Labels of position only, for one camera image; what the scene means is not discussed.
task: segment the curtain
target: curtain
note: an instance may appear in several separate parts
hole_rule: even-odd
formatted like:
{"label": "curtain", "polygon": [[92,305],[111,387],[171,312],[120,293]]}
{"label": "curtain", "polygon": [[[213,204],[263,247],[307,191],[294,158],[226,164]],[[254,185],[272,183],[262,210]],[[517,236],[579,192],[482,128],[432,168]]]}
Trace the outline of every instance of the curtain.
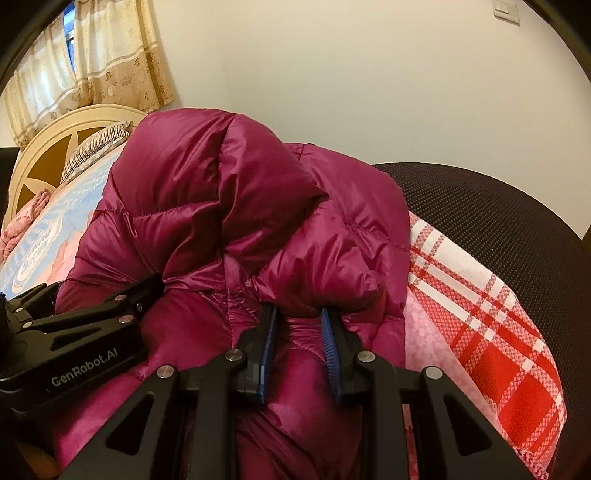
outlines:
{"label": "curtain", "polygon": [[8,81],[4,101],[12,137],[21,149],[44,126],[80,107],[63,15],[39,35],[22,58]]}
{"label": "curtain", "polygon": [[74,65],[83,105],[151,112],[174,99],[148,0],[76,0]]}

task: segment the white wall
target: white wall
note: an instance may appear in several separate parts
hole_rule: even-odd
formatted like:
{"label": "white wall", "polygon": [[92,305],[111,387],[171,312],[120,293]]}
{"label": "white wall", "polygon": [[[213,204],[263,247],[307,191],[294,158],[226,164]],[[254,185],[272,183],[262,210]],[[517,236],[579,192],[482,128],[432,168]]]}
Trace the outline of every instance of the white wall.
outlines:
{"label": "white wall", "polygon": [[370,163],[480,171],[589,227],[591,84],[525,4],[516,27],[491,0],[153,1],[183,105]]}
{"label": "white wall", "polygon": [[232,110],[218,39],[222,32],[201,0],[152,0],[152,17],[177,100],[172,107]]}
{"label": "white wall", "polygon": [[4,94],[0,95],[0,148],[14,147],[14,140],[8,128],[8,121],[6,117],[6,107],[4,105]]}

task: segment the down jacket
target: down jacket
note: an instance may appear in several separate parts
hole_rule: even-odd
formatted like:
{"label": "down jacket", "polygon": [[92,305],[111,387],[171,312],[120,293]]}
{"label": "down jacket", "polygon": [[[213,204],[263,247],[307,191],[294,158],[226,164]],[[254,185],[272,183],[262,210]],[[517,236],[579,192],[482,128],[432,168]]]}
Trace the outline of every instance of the down jacket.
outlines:
{"label": "down jacket", "polygon": [[60,289],[58,313],[161,273],[144,316],[147,361],[65,406],[53,425],[65,467],[162,364],[203,365],[277,305],[264,408],[240,411],[242,479],[357,476],[361,413],[337,407],[319,312],[340,309],[363,345],[404,364],[408,209],[386,174],[314,145],[283,144],[243,115],[153,113],[113,165]]}

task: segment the red plaid blanket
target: red plaid blanket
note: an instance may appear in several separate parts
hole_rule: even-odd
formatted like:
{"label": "red plaid blanket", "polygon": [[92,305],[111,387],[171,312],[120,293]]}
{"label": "red plaid blanket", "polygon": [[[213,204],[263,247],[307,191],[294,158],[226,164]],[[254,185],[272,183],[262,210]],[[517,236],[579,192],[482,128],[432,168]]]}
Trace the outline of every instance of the red plaid blanket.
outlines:
{"label": "red plaid blanket", "polygon": [[[442,367],[536,478],[547,478],[566,421],[548,346],[500,278],[410,216],[407,368]],[[412,459],[411,470],[418,478]]]}

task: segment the bed headboard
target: bed headboard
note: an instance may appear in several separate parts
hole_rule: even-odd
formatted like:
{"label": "bed headboard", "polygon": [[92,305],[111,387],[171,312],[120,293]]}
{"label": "bed headboard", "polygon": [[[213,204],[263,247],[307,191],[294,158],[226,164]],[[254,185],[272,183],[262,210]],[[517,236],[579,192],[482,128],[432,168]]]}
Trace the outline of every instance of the bed headboard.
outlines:
{"label": "bed headboard", "polygon": [[41,130],[17,159],[4,224],[43,189],[54,192],[74,149],[87,137],[114,122],[130,121],[131,129],[146,116],[122,105],[90,105],[59,117]]}

